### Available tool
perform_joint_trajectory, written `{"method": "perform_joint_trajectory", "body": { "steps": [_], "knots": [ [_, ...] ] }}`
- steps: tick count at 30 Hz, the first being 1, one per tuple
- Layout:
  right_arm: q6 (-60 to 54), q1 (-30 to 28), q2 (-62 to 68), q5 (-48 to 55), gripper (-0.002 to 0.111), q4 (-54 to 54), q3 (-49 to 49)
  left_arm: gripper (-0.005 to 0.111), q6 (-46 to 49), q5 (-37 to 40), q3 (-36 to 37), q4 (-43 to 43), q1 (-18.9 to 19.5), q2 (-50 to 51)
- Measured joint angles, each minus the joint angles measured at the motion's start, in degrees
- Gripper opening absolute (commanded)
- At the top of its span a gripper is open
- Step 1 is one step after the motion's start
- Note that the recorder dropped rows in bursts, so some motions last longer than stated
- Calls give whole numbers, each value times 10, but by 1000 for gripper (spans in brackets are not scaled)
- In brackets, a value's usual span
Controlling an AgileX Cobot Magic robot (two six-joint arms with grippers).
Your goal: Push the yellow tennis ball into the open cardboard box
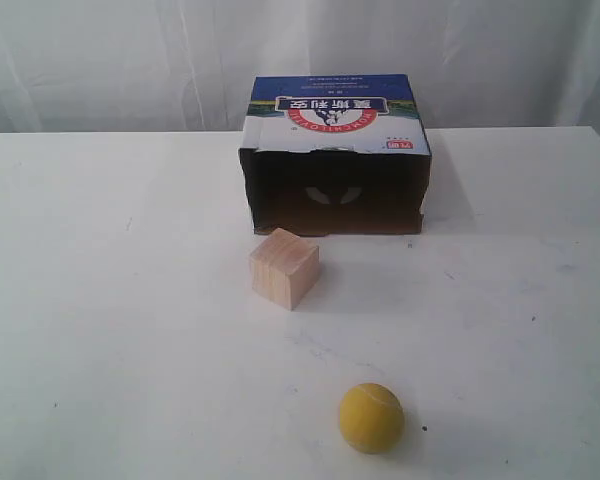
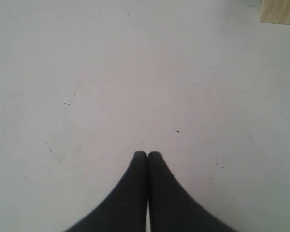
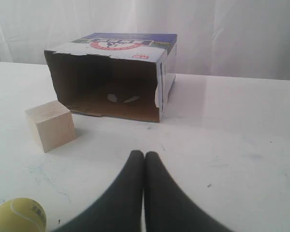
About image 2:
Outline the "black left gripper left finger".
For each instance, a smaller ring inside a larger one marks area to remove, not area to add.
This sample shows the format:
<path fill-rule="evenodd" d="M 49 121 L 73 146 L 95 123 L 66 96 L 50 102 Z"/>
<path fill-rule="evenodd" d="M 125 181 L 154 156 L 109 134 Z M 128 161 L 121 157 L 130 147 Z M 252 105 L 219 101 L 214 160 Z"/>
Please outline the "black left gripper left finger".
<path fill-rule="evenodd" d="M 136 151 L 109 195 L 69 232 L 144 232 L 147 215 L 147 154 Z"/>

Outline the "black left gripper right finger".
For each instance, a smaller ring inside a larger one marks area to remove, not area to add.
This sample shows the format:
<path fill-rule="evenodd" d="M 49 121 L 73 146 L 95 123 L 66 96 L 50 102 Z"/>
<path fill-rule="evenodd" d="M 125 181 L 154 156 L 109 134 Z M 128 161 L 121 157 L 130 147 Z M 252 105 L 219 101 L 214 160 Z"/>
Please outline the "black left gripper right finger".
<path fill-rule="evenodd" d="M 178 183 L 162 154 L 148 154 L 149 216 L 153 232 L 231 232 Z"/>

